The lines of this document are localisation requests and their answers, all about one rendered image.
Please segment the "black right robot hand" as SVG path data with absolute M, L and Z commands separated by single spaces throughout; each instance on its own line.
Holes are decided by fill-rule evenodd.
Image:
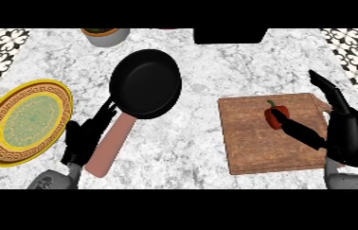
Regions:
M 312 149 L 325 149 L 327 157 L 340 164 L 358 168 L 358 111 L 348 105 L 337 86 L 314 71 L 311 83 L 321 89 L 331 106 L 327 138 L 303 124 L 274 111 L 284 133 Z

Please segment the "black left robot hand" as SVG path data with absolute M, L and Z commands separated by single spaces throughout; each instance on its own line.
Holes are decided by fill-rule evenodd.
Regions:
M 102 104 L 96 115 L 83 124 L 70 120 L 65 124 L 65 151 L 62 163 L 83 166 L 92 157 L 102 133 L 115 116 L 115 104 L 111 98 Z

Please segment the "red bell pepper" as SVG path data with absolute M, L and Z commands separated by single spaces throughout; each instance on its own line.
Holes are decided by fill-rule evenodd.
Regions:
M 290 112 L 286 106 L 277 105 L 272 100 L 268 100 L 269 108 L 265 110 L 265 118 L 269 126 L 275 129 L 281 129 L 281 123 L 277 119 L 274 111 L 278 111 L 286 117 L 290 117 Z

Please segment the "brown wooden cutting board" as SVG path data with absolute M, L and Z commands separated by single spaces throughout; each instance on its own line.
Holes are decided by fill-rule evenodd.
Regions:
M 217 100 L 220 127 L 232 175 L 324 167 L 324 150 L 314 150 L 265 119 L 268 100 L 286 106 L 290 118 L 327 136 L 323 113 L 330 106 L 314 94 L 281 94 L 257 97 L 225 97 Z

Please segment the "yellow patterned plate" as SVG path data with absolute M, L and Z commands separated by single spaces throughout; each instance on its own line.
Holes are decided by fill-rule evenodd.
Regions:
M 56 80 L 33 80 L 0 97 L 0 168 L 38 157 L 58 141 L 73 114 L 73 95 Z

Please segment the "black appliance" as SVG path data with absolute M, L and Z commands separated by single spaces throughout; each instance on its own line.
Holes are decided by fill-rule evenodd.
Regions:
M 197 44 L 257 44 L 266 35 L 265 28 L 195 28 L 192 39 Z

